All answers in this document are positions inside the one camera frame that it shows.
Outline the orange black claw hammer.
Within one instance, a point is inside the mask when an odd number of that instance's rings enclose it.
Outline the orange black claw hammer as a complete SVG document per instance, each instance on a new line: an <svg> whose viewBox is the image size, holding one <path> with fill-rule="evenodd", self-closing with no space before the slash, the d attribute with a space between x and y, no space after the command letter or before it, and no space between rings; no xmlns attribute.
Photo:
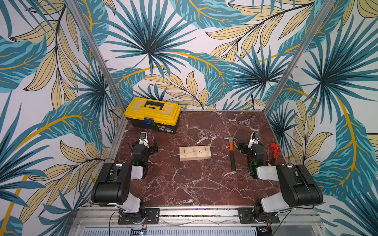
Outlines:
<svg viewBox="0 0 378 236"><path fill-rule="evenodd" d="M234 156L234 138L233 137L225 137L224 139L228 140L228 142L229 142L231 170L232 170L232 172L235 172L236 171L236 164L235 164L235 156Z"/></svg>

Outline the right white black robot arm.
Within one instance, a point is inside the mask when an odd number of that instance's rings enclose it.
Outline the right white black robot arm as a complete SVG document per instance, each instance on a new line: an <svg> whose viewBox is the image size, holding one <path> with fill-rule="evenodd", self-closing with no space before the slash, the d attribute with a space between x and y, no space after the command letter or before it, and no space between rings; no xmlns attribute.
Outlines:
<svg viewBox="0 0 378 236"><path fill-rule="evenodd" d="M264 145L259 142L246 144L235 141L233 144L247 157L247 170L257 180L278 182L280 192L269 197L257 199L251 210L239 209L241 221L257 223L278 223L277 214L281 211L299 207L313 209L323 203L323 194L312 175L304 165L275 164L280 146L271 143L272 158L264 163Z"/></svg>

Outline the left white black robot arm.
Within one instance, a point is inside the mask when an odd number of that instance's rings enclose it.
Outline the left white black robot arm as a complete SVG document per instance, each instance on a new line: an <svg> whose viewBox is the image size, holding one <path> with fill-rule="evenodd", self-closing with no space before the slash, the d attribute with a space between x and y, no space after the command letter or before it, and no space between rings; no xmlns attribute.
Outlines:
<svg viewBox="0 0 378 236"><path fill-rule="evenodd" d="M148 173L149 156L158 152L158 143L149 146L142 139L132 146L131 163L105 163L91 191L91 202L100 206L114 206L124 219L134 224L147 220L143 200L130 192L132 180L142 180Z"/></svg>

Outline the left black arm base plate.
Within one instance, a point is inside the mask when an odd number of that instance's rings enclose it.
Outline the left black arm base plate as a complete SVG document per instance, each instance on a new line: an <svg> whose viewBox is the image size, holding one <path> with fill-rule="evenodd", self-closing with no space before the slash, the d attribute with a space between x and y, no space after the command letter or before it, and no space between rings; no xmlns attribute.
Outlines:
<svg viewBox="0 0 378 236"><path fill-rule="evenodd" d="M160 216L159 208L141 208L137 213L125 213L119 210L119 225L157 225Z"/></svg>

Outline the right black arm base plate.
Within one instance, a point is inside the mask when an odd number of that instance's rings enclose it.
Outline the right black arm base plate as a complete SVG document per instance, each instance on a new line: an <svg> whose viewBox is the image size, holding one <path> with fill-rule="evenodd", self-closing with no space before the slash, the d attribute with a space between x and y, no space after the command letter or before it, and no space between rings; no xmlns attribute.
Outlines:
<svg viewBox="0 0 378 236"><path fill-rule="evenodd" d="M237 209L241 224L271 224L279 223L279 217L276 212L266 213L263 210L255 209L254 207L239 207Z"/></svg>

